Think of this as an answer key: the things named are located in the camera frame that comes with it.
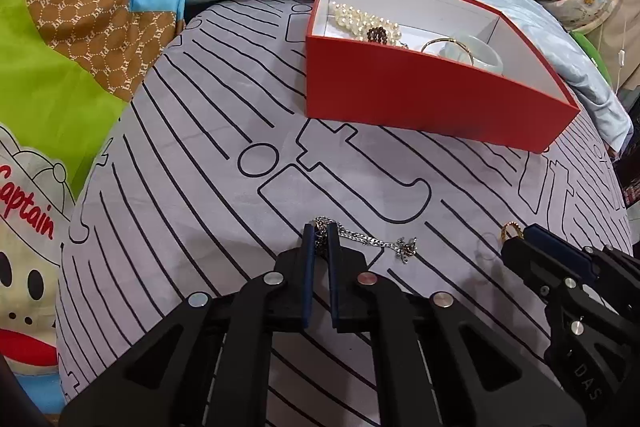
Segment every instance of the cartoon eye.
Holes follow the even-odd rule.
[[[11,281],[14,279],[11,272],[11,263],[4,252],[0,252],[0,282],[3,286],[9,288]]]
[[[27,277],[27,288],[29,289],[29,295],[34,301],[42,299],[44,293],[44,280],[38,270],[31,270]]]

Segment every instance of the gray bed sheet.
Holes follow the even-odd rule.
[[[329,216],[386,241],[364,252],[404,291],[448,291],[548,373],[542,302],[502,265],[500,227],[540,223],[630,252],[622,195],[582,111],[542,155],[308,120],[311,0],[227,0],[166,49],[113,129],[63,245],[57,303],[68,399],[194,291],[226,295]],[[276,334],[269,425],[379,425],[369,339],[339,335],[318,261],[310,328]]]

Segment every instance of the jewelry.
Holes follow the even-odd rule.
[[[346,28],[360,42],[365,41],[370,29],[382,28],[386,35],[387,44],[391,46],[401,44],[399,41],[402,37],[402,32],[397,22],[391,22],[384,17],[376,17],[370,13],[355,9],[353,6],[335,2],[329,4],[329,14],[335,17],[335,23],[338,26]]]
[[[464,51],[466,51],[467,55],[469,55],[469,59],[471,60],[471,65],[473,66],[474,64],[474,56],[471,54],[471,50],[469,48],[466,47],[465,44],[463,44],[460,41],[457,41],[456,39],[452,39],[451,37],[442,37],[440,39],[433,39],[433,41],[429,41],[427,42],[422,49],[420,50],[420,53],[424,53],[424,49],[427,46],[431,46],[432,44],[435,44],[436,42],[453,42],[454,44],[459,45]]]
[[[396,257],[400,258],[404,264],[408,263],[411,256],[418,253],[415,246],[417,238],[415,237],[408,241],[405,241],[404,237],[401,237],[393,243],[387,243],[360,232],[351,232],[351,230],[345,229],[345,227],[337,221],[324,216],[316,217],[316,219],[313,220],[313,224],[316,227],[316,248],[319,250],[326,249],[326,229],[331,223],[335,223],[338,226],[338,235],[340,237],[351,239],[352,241],[357,241],[370,247],[391,248],[396,252]]]
[[[509,227],[513,227],[518,234],[518,237],[524,239],[524,234],[522,233],[522,229],[520,228],[519,224],[515,221],[510,221],[500,229],[500,240],[502,241],[502,243],[507,240],[507,229]]]
[[[367,41],[386,44],[386,32],[382,26],[372,28],[367,32]]]

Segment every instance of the pearl necklace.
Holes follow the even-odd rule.
[[[367,33],[370,29],[381,27],[386,33],[386,41],[389,45],[402,45],[400,43],[402,32],[397,22],[391,22],[384,17],[376,17],[370,13],[357,10],[353,6],[335,2],[329,4],[329,14],[335,17],[335,23],[338,26],[346,28],[360,42],[367,39]]]

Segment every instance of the gold ring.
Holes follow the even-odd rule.
[[[520,228],[519,224],[515,221],[510,221],[500,229],[500,240],[503,243],[507,240],[507,229],[509,227],[513,227],[518,234],[518,237],[524,239],[524,234],[522,233],[522,229]]]
[[[427,42],[422,47],[422,49],[420,50],[420,53],[424,53],[424,49],[427,46],[431,46],[432,44],[435,44],[436,42],[453,42],[454,44],[459,45],[464,51],[466,51],[466,54],[469,55],[469,59],[471,60],[471,65],[473,66],[473,64],[474,64],[474,56],[471,54],[471,50],[469,48],[467,48],[466,45],[464,45],[462,42],[457,41],[456,39],[452,39],[451,37],[442,37],[442,38],[433,39],[433,41]]]

